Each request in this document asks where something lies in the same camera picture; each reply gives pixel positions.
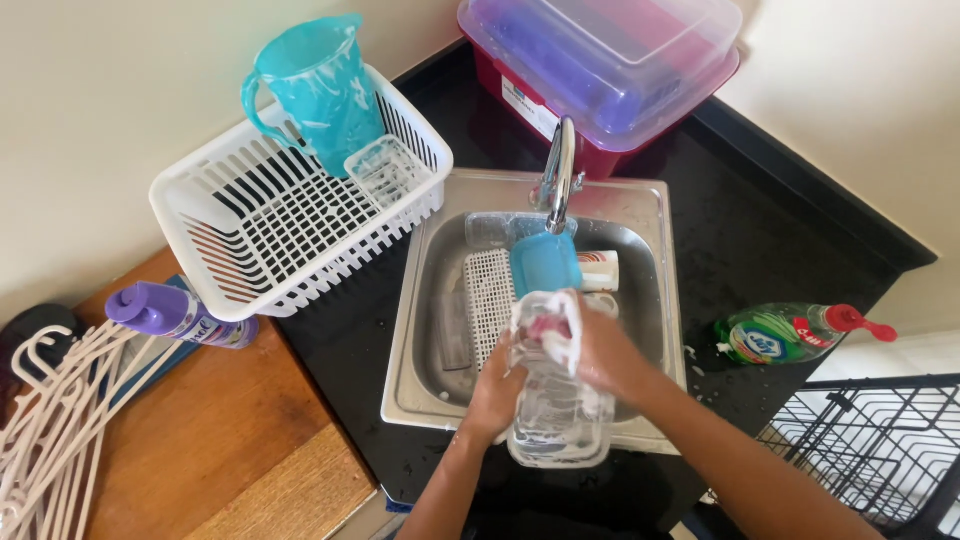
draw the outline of red bottle cap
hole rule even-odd
[[[836,331],[848,332],[856,329],[866,329],[880,341],[896,341],[897,331],[887,325],[872,323],[863,318],[863,315],[856,310],[856,307],[846,304],[830,306],[824,314],[827,324]]]

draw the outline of teal pitcher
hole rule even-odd
[[[240,89],[247,117],[266,136],[316,156],[327,173],[344,178],[344,161],[383,136],[383,120],[360,58],[359,13],[295,26],[267,44]],[[306,142],[300,148],[256,113],[260,79],[267,84]]]

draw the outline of black wire rack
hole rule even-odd
[[[807,383],[757,438],[887,538],[960,535],[960,374]]]

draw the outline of green dish soap bottle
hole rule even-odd
[[[866,329],[880,341],[894,341],[897,331],[872,323],[853,306],[785,303],[751,307],[714,325],[717,348],[745,364],[807,362],[824,355],[840,338]]]

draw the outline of hand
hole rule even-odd
[[[636,349],[620,325],[600,311],[590,309],[580,296],[584,322],[577,376],[597,390],[637,405],[639,388],[660,372]]]
[[[504,332],[500,336],[496,348],[487,358],[473,390],[467,416],[460,424],[459,431],[477,436],[485,446],[490,446],[514,421],[516,399],[527,381],[527,368],[523,366],[515,366],[507,375],[509,335]]]

